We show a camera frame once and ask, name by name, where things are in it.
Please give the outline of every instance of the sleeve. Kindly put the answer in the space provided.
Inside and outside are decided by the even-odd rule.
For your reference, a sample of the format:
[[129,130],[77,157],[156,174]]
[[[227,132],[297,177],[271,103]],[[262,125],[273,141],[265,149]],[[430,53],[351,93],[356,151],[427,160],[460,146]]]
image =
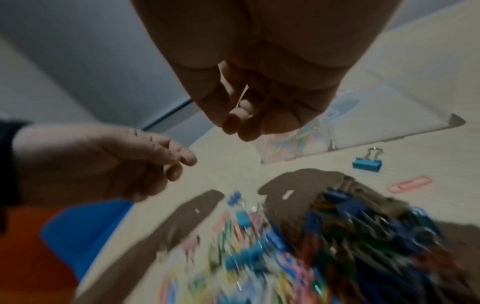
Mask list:
[[4,232],[7,226],[5,208],[20,204],[20,193],[12,160],[12,143],[17,132],[26,124],[25,122],[0,121],[0,184],[2,187],[0,233]]

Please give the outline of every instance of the fist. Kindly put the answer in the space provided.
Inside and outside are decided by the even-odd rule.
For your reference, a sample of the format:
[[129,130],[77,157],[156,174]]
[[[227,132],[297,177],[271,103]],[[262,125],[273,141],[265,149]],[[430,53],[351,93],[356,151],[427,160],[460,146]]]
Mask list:
[[26,126],[12,151],[22,203],[42,206],[143,201],[197,163],[168,137],[100,124]]
[[400,2],[133,0],[192,99],[246,141],[324,112]]

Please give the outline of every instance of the table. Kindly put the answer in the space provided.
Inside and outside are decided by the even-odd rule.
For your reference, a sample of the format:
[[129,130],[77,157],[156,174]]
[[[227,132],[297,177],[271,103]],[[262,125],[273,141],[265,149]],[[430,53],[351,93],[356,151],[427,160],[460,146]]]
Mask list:
[[[154,231],[183,202],[210,189],[226,196],[238,189],[249,202],[256,203],[263,200],[257,193],[262,185],[282,173],[301,168],[340,171],[384,194],[392,183],[427,175],[434,180],[427,190],[399,197],[428,210],[435,219],[480,225],[480,40],[475,39],[480,29],[478,12],[480,1],[470,1],[387,32],[376,41],[387,45],[426,44],[434,50],[455,54],[460,66],[454,112],[467,121],[465,125],[379,143],[385,150],[380,173],[352,169],[352,160],[363,156],[366,146],[261,165],[260,155],[251,144],[241,142],[237,136],[228,136],[219,128],[212,129],[191,147],[198,156],[198,165],[185,170],[182,179],[169,185],[161,195],[132,209],[96,258],[78,294],[92,286],[105,269],[135,242]],[[389,68],[395,73],[402,67]],[[212,220],[221,214],[220,209],[198,230],[210,229]],[[135,290],[129,301],[142,302],[141,296]]]

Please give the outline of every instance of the orange fabric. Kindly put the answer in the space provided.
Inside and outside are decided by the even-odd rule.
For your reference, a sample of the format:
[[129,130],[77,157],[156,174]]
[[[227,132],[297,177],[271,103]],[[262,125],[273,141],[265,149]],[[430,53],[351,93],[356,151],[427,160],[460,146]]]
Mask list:
[[0,236],[0,302],[66,303],[78,283],[40,239],[42,226],[59,208],[8,210],[6,234]]

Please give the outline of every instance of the pile of binder clips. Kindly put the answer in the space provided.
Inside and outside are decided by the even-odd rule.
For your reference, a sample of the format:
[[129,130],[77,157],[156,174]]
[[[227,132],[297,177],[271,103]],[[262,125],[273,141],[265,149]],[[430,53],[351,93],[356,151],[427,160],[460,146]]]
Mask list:
[[302,229],[272,220],[262,205],[242,207],[234,194],[236,219],[215,236],[209,262],[237,288],[213,302],[480,303],[423,210],[356,185],[346,177],[319,194]]

